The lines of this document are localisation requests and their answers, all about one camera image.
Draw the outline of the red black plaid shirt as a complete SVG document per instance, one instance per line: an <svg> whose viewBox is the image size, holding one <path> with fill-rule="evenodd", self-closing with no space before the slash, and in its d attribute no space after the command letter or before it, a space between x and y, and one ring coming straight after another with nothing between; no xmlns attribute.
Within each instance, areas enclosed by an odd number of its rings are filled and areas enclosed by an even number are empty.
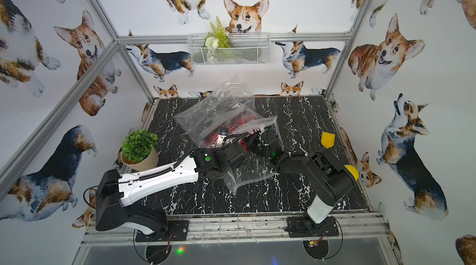
<svg viewBox="0 0 476 265"><path fill-rule="evenodd" d="M251 112L243 112L234 116L230 121L226 121L222 124L219 124L217 128L213 129L205 137L206 147L213 147L216 144L218 140L218 136L222 133L222 131L226 131L228 135L236 134L240 126L243 126L250 121L260 119L260 118L261 118L260 114L251 113Z"/></svg>

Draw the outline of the clear plastic vacuum bag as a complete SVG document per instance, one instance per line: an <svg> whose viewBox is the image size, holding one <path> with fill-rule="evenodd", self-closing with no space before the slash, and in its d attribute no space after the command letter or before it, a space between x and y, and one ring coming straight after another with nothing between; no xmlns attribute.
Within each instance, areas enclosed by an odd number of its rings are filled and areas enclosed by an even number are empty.
<svg viewBox="0 0 476 265"><path fill-rule="evenodd" d="M174 119L188 134L191 141L201 148L222 148L233 141L244 143L246 137L262 131L265 127L273 127L277 130L283 146L277 117L261 116L260 119L240 126L236 134L228 135L226 131L222 131L218 136L216 144L213 147L206 147L205 137L213 129L243 112L258 114L255 109L255 97L247 90L246 84L238 76L233 76L215 88L209 96L184 112L176 114ZM249 159L239 168L225 170L218 175L219 178L224 179L224 184L233 194L236 194L241 186L256 183L273 176L273 173L267 168L264 159L256 157L252 152L249 152L249 155Z"/></svg>

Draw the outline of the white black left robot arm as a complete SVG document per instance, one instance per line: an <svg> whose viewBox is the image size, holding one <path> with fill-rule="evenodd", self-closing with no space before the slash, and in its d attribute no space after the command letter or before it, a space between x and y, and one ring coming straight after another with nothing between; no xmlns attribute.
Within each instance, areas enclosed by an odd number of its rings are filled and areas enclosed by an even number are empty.
<svg viewBox="0 0 476 265"><path fill-rule="evenodd" d="M137 202L151 194L200 179L220 179L249 155L239 142L221 148L192 148L176 162L154 169L120 174L104 173L95 194L95 229L99 232L127 227L141 232L147 240L158 241L171 233L163 210Z"/></svg>

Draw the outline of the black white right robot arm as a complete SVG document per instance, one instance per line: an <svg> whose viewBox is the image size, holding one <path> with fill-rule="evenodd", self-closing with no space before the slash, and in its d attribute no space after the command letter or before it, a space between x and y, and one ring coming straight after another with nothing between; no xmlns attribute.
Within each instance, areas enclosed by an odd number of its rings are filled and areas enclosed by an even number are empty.
<svg viewBox="0 0 476 265"><path fill-rule="evenodd" d="M285 152L275 129L253 133L244 141L249 152L263 158L276 174L302 174L315 192L303 218L285 229L290 234L317 235L337 203L357 184L358 170L341 162L330 152L335 134L324 132L321 145L314 153Z"/></svg>

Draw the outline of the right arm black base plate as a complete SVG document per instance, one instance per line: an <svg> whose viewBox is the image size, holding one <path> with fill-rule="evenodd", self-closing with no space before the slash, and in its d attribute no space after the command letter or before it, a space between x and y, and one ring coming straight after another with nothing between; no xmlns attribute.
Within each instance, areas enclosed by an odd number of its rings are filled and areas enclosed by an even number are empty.
<svg viewBox="0 0 476 265"><path fill-rule="evenodd" d="M290 238L319 238L321 236L339 236L340 229L334 217L327 217L316 224L309 217L289 217L286 219L285 231Z"/></svg>

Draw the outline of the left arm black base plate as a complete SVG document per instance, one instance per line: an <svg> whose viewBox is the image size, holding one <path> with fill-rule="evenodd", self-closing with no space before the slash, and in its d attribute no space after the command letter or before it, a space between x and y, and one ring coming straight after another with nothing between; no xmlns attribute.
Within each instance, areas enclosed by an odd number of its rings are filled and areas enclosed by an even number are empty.
<svg viewBox="0 0 476 265"><path fill-rule="evenodd" d="M167 228L162 228L151 235L145 235L137 231L135 241L138 243L160 241L185 241L187 239L190 222L188 220L174 220L168 223Z"/></svg>

